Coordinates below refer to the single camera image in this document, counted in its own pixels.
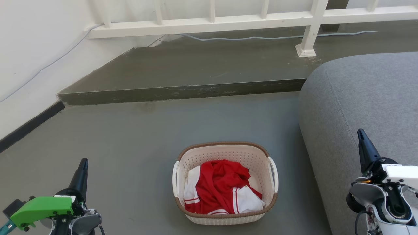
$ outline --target gray upholstery fabric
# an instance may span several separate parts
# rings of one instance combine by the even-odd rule
[[[346,195],[361,174],[357,129],[366,131],[382,157],[418,166],[418,52],[323,64],[301,90],[299,123],[331,230],[352,235],[356,214]],[[406,194],[417,207],[418,199]],[[359,228],[359,234],[365,231]]]

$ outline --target basket handle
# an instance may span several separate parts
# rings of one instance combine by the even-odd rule
[[[273,168],[273,176],[274,176],[274,192],[277,193],[279,191],[279,175],[277,173],[276,164],[273,161],[273,158],[268,157],[268,160],[270,160],[270,165]]]
[[[176,164],[174,164],[173,168],[173,193],[174,197],[178,197],[178,191],[177,191],[177,172],[178,172],[178,164],[180,162],[177,161]]]

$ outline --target sofa seam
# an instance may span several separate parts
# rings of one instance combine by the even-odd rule
[[[352,143],[353,143],[354,148],[355,148],[356,147],[356,141],[354,140],[354,136],[351,133],[350,125],[348,124],[348,121],[347,121],[347,119],[345,117],[344,111],[342,110],[342,106],[341,106],[340,100],[338,99],[338,97],[337,97],[337,95],[336,95],[336,93],[334,91],[334,87],[331,84],[331,80],[329,79],[329,76],[328,76],[328,66],[325,66],[325,77],[326,77],[326,79],[328,81],[328,85],[329,85],[329,87],[331,89],[332,95],[334,96],[334,99],[336,100],[337,108],[338,108],[338,111],[341,113],[342,119],[343,119],[344,124],[345,124],[345,128],[348,131],[349,135],[351,136],[351,140],[352,140]]]

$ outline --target basket rim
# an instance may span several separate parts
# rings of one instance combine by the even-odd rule
[[[206,146],[216,146],[216,145],[250,145],[253,147],[256,147],[258,149],[260,149],[268,158],[270,155],[268,154],[267,150],[265,148],[263,148],[261,145],[253,143],[253,142],[245,142],[245,141],[219,141],[219,142],[207,142],[207,143],[201,143],[201,144],[195,144],[195,145],[191,145],[187,148],[185,148],[180,155],[178,156],[177,160],[180,161],[181,158],[183,157],[183,155],[193,149],[193,148],[199,148],[199,147],[206,147]],[[187,211],[180,203],[180,199],[178,199],[178,197],[175,197],[175,201],[177,204],[177,207],[187,216],[190,217],[194,217],[194,218],[204,218],[204,219],[232,219],[232,218],[242,218],[242,217],[248,217],[248,216],[255,216],[255,215],[261,215],[261,214],[265,214],[266,212],[268,212],[269,210],[271,210],[271,208],[273,208],[274,204],[277,201],[277,193],[273,194],[273,199],[271,200],[270,204],[268,206],[266,206],[264,209],[259,210],[259,211],[253,211],[253,212],[247,212],[247,213],[243,213],[243,214],[230,214],[230,215],[205,215],[205,214],[196,214],[196,213],[191,213],[189,211]]]

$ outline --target teal connector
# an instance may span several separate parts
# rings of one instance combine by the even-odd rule
[[[9,220],[7,223],[0,227],[0,235],[6,235],[13,231],[16,228],[15,223],[12,220]]]

